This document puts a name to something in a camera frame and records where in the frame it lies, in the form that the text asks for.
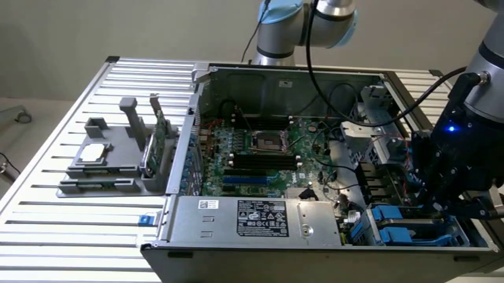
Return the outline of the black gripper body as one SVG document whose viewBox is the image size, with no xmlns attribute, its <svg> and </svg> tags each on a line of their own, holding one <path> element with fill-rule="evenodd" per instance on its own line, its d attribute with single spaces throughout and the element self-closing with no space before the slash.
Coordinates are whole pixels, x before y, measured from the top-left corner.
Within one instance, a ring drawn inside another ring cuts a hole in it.
<svg viewBox="0 0 504 283">
<path fill-rule="evenodd" d="M 503 188 L 503 124 L 450 102 L 428 140 L 427 189 L 435 197 Z"/>
</svg>

